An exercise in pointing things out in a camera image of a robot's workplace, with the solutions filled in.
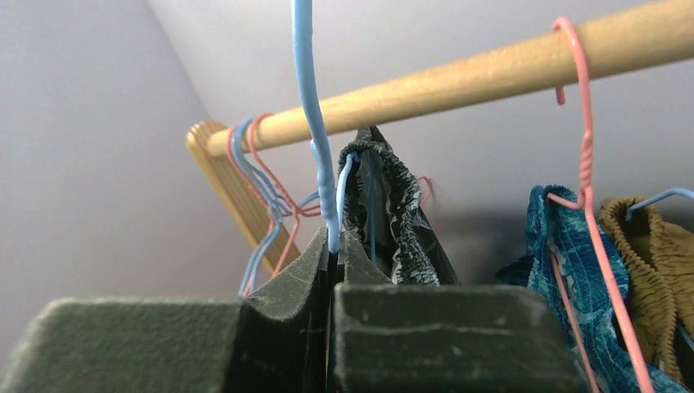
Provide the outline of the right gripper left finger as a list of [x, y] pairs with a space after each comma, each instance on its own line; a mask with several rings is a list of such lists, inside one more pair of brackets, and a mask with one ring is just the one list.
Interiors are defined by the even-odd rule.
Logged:
[[4, 392], [322, 392], [327, 233], [246, 298], [64, 298], [29, 325]]

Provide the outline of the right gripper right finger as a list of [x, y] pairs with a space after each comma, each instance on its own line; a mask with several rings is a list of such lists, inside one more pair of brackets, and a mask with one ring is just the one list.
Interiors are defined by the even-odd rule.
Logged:
[[336, 286], [342, 392], [583, 392], [557, 317], [523, 287], [393, 284], [345, 233]]

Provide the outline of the dark leaf print shorts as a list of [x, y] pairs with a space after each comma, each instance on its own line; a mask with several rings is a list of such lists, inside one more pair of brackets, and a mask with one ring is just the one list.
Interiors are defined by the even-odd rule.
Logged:
[[461, 285], [423, 209], [416, 176], [375, 126], [340, 154], [338, 203], [345, 229], [396, 285]]

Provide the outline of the light blue wire hanger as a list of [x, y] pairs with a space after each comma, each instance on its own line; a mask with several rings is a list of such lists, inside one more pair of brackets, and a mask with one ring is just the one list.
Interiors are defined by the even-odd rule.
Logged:
[[295, 75], [304, 116], [309, 127], [310, 145], [318, 170], [317, 183], [321, 216], [326, 220], [328, 250], [331, 254], [336, 255], [341, 249], [347, 180], [357, 158], [354, 153], [349, 153], [345, 167], [338, 175], [334, 174], [331, 148], [318, 100], [315, 79], [313, 2], [293, 0], [291, 2], [291, 19]]

